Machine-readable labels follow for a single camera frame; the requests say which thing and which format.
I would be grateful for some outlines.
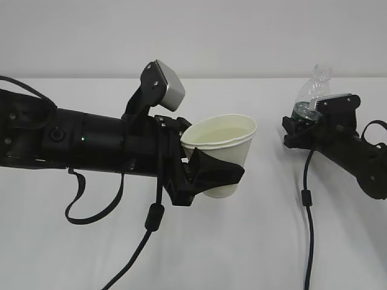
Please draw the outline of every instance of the black cable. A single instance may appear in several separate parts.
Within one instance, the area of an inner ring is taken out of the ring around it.
[[[14,84],[16,86],[20,86],[22,89],[25,89],[26,91],[36,95],[37,97],[41,98],[44,101],[46,101],[46,103],[48,103],[52,108],[55,108],[55,109],[57,108],[55,103],[53,101],[51,101],[48,97],[46,97],[45,95],[41,94],[40,92],[38,92],[34,88],[28,86],[27,84],[22,83],[20,80],[15,80],[15,79],[13,79],[11,77],[6,77],[6,76],[0,76],[0,80],[12,83],[12,84]]]
[[[161,199],[163,197],[163,148],[161,142],[161,127],[158,121],[155,120],[155,127],[157,131],[157,189],[156,189],[156,203],[152,204],[148,217],[146,218],[145,227],[147,231],[145,232],[144,237],[139,243],[137,249],[134,251],[129,262],[122,268],[122,270],[115,275],[109,283],[102,288],[102,290],[108,290],[115,282],[117,282],[126,272],[129,271],[131,266],[136,261],[138,255],[140,255],[142,249],[145,247],[146,242],[149,240],[153,231],[158,230],[158,226],[160,225],[161,219],[164,213],[164,207],[161,205]]]
[[[37,90],[35,90],[31,86],[28,86],[27,84],[25,84],[25,83],[23,83],[23,82],[21,82],[19,80],[15,80],[15,79],[13,79],[11,77],[0,76],[0,80],[12,83],[12,84],[14,84],[16,86],[21,87],[22,89],[25,89],[26,91],[28,91],[30,93],[36,95],[37,97],[41,98],[44,101],[44,104],[48,105],[48,107],[50,108],[50,112],[48,113],[48,116],[47,116],[45,121],[40,122],[38,124],[27,123],[27,124],[24,124],[24,125],[20,125],[20,122],[19,122],[19,124],[18,124],[18,122],[15,122],[15,124],[12,126],[13,128],[38,130],[38,129],[41,129],[41,128],[45,127],[54,118],[57,106],[55,105],[55,103],[53,101],[51,101],[51,99],[49,99],[48,97],[46,97],[42,93],[38,92]]]
[[[308,190],[308,186],[307,186],[307,175],[308,175],[309,163],[310,163],[310,160],[311,160],[315,150],[316,150],[316,147],[314,146],[309,151],[307,160],[305,162],[304,177],[302,179],[303,184],[304,184],[304,189],[301,191],[302,205],[305,206],[305,208],[307,209],[308,223],[309,223],[309,235],[310,235],[310,238],[309,238],[309,257],[308,257],[307,271],[305,273],[304,290],[309,290],[310,276],[311,276],[312,264],[313,264],[313,252],[314,252],[314,228],[313,228],[312,214],[310,211],[310,207],[312,206],[312,198],[311,198],[310,190]]]
[[[109,283],[106,284],[105,287],[102,288],[102,290],[107,290],[109,289],[111,286],[113,286],[113,284],[115,282],[117,282],[126,272],[128,272],[128,270],[131,268],[131,266],[134,264],[134,262],[136,261],[138,255],[141,253],[142,249],[144,248],[144,246],[146,245],[146,242],[148,241],[149,237],[151,236],[152,234],[152,231],[146,231],[145,232],[145,235],[143,237],[143,239],[141,240],[141,242],[139,243],[137,249],[134,251],[133,253],[133,256],[131,257],[131,259],[129,260],[129,262],[125,265],[125,267],[122,268],[122,270],[113,277],[113,279],[111,279],[109,281]]]

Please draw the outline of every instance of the robotic arm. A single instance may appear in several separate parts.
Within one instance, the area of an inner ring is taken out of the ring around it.
[[[163,160],[159,178],[172,204],[182,206],[190,206],[205,190],[239,183],[241,166],[198,149],[188,163],[182,162],[186,156],[180,137],[190,126],[187,120],[148,115],[156,105],[170,111],[179,107],[185,90],[177,75],[156,60],[146,66],[140,80],[121,118],[59,109],[31,88],[40,98],[0,89],[0,140],[4,140],[0,166],[156,176],[159,152]]]
[[[322,114],[316,123],[284,117],[282,125],[288,135],[288,148],[312,149],[328,157],[352,174],[362,190],[374,199],[387,198],[387,147],[370,144],[356,132],[355,110],[358,95],[341,94],[314,99],[309,110]],[[380,124],[387,129],[383,121]]]

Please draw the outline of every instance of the black strap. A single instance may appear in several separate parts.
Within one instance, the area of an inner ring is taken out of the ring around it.
[[[122,198],[122,193],[123,193],[123,178],[124,178],[124,175],[125,175],[123,172],[121,173],[121,183],[120,183],[119,191],[118,191],[117,195],[115,196],[115,198],[113,199],[113,201],[104,210],[102,210],[100,213],[97,213],[94,216],[91,216],[91,217],[88,217],[88,218],[85,218],[85,219],[75,219],[73,217],[69,217],[68,213],[70,212],[71,207],[74,205],[74,203],[78,199],[80,199],[80,197],[85,192],[86,179],[85,179],[85,177],[82,174],[75,172],[74,169],[72,169],[72,168],[68,169],[68,173],[72,174],[72,175],[75,175],[77,177],[77,179],[78,179],[78,192],[77,192],[77,195],[76,195],[74,200],[68,205],[68,207],[65,210],[65,216],[66,216],[67,220],[69,222],[71,222],[72,224],[74,224],[74,225],[88,225],[88,224],[91,224],[93,222],[97,222],[100,219],[103,219],[108,214],[110,214],[110,212],[112,212],[113,209],[115,209],[115,207],[119,204],[119,202],[120,202],[120,200]]]
[[[368,144],[370,144],[370,143],[367,140],[365,140],[364,134],[365,134],[365,131],[368,129],[369,125],[372,125],[372,124],[381,125],[381,127],[385,128],[387,130],[387,123],[382,121],[382,120],[374,120],[372,122],[369,122],[368,125],[365,126],[365,128],[363,130],[363,133],[362,133],[362,141],[366,142]],[[376,146],[385,147],[386,144],[385,143],[379,143],[379,144],[376,144]]]

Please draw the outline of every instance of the paper cup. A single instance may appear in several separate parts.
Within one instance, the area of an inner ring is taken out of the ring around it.
[[[188,159],[198,148],[214,158],[243,166],[255,132],[256,122],[248,116],[220,115],[189,127],[181,136],[181,145]],[[211,198],[226,198],[237,186],[225,185],[203,193]]]

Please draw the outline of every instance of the white table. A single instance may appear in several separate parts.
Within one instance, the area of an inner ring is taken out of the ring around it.
[[[120,117],[138,80],[25,80],[60,108]],[[305,79],[187,79],[180,109],[152,114],[192,123],[225,113],[258,122],[238,191],[226,199],[198,195],[191,207],[166,213],[138,261],[112,289],[299,290],[306,267],[308,231],[297,188],[306,151],[282,145],[282,116],[290,115]],[[2,88],[13,86],[1,83]],[[359,131],[387,120],[387,79],[334,79],[332,92],[360,95]],[[387,132],[371,128],[371,141]],[[100,289],[128,261],[142,238],[155,179],[125,178],[120,205],[104,220],[75,226],[64,209],[77,183],[65,170],[0,168],[0,288]],[[119,175],[85,172],[85,195],[73,216],[100,211],[116,194]],[[317,153],[308,185],[316,251],[312,290],[387,288],[387,202],[364,194],[355,179]]]

